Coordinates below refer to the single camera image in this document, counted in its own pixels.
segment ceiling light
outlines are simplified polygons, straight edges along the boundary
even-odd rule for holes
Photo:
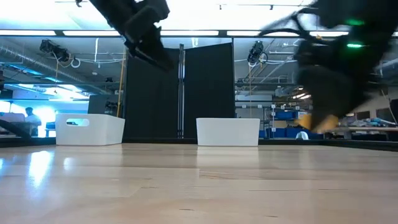
[[[257,36],[259,31],[227,31],[226,35],[230,36]]]
[[[63,31],[63,34],[69,36],[120,36],[116,30],[68,30]]]
[[[55,102],[71,102],[73,99],[71,98],[61,98],[61,99],[49,99],[49,101],[55,101]]]
[[[302,94],[297,95],[297,96],[293,96],[293,99],[300,98],[300,97],[302,97],[302,96],[304,96],[304,95],[305,95],[305,93],[302,93]]]
[[[290,32],[275,32],[264,35],[266,37],[298,37],[298,34],[290,33]]]
[[[56,35],[53,30],[0,30],[0,35]]]
[[[34,88],[34,85],[31,84],[18,84],[18,85],[24,88]]]
[[[321,36],[321,37],[339,37],[341,35],[347,35],[348,32],[341,32],[341,31],[313,31],[310,32],[311,36]]]
[[[303,97],[300,98],[300,100],[305,100],[305,99],[308,99],[310,97],[311,97],[311,95],[303,96]]]
[[[186,36],[199,36],[199,35],[218,35],[217,30],[162,30],[161,35],[186,35]]]

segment black divider screen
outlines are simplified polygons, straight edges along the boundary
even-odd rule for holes
[[[395,119],[398,119],[398,99],[391,100],[390,107]]]
[[[234,104],[232,44],[186,50],[184,137],[197,138],[196,118],[233,118]]]
[[[175,60],[169,73],[129,58],[124,140],[177,138],[179,50],[168,52]]]

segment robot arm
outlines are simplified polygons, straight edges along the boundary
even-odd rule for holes
[[[90,0],[108,24],[123,37],[132,57],[163,70],[171,70],[173,61],[160,41],[160,28],[154,23],[166,19],[169,7],[165,0]]]
[[[318,0],[287,18],[298,30],[267,27],[260,33],[294,32],[304,39],[294,58],[299,67],[298,84],[312,96],[313,111],[302,126],[319,132],[334,128],[338,118],[369,99],[367,83],[374,81],[373,69],[390,49],[398,26],[397,6],[395,0]],[[349,26],[349,33],[329,41],[312,37],[301,26],[299,14],[317,15],[327,29]]]

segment light wood surface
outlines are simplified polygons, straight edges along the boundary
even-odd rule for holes
[[[323,146],[0,149],[2,224],[396,224],[398,154]]]

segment window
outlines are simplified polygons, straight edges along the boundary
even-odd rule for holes
[[[0,101],[0,113],[9,113],[10,112],[10,102]]]

